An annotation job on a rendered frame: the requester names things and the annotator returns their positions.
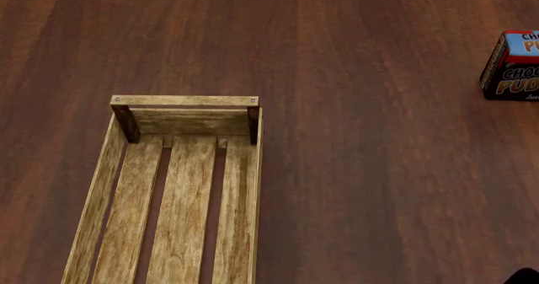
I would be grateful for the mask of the wooden slatted crate tray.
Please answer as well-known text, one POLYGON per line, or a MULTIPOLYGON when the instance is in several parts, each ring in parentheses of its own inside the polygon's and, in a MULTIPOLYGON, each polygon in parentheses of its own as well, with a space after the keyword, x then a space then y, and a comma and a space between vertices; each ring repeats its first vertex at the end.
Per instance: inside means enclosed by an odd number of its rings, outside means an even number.
POLYGON ((116 95, 61 284, 132 284, 170 149, 147 284, 199 284, 216 152, 227 154, 212 284, 254 284, 263 161, 255 96, 116 95))

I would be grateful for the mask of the chocolate pudding box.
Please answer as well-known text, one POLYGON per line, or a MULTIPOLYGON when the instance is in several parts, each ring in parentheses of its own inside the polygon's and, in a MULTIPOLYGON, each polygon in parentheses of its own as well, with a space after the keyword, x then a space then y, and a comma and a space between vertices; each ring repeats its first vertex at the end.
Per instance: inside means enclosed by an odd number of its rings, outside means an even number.
POLYGON ((479 84, 488 100, 539 102, 539 30, 501 33, 479 84))

